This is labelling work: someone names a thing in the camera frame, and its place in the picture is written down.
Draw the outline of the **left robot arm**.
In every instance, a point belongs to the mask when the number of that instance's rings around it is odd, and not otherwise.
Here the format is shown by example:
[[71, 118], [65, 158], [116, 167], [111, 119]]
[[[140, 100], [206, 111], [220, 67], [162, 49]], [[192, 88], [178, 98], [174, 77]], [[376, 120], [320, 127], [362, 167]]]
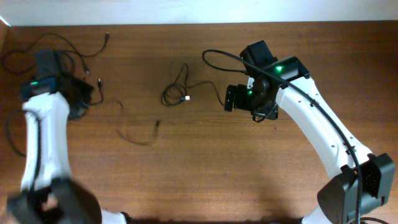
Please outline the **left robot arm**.
[[37, 52], [35, 64], [20, 91], [27, 125], [21, 192], [7, 199], [7, 212], [18, 223], [127, 223], [127, 215], [102, 209], [69, 165], [67, 123], [84, 115], [93, 86], [68, 71], [58, 51]]

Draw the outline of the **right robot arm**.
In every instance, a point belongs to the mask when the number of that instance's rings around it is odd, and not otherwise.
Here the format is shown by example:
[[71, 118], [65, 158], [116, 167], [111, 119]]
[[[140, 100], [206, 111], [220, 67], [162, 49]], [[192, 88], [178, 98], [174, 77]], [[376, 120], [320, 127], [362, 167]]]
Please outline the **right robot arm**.
[[318, 193], [318, 207], [302, 223], [356, 223], [389, 200], [395, 164], [374, 155], [339, 120], [297, 57], [278, 60], [261, 40], [248, 45], [247, 85], [227, 88], [225, 110], [249, 111], [256, 122], [275, 120], [284, 110], [302, 130], [330, 178]]

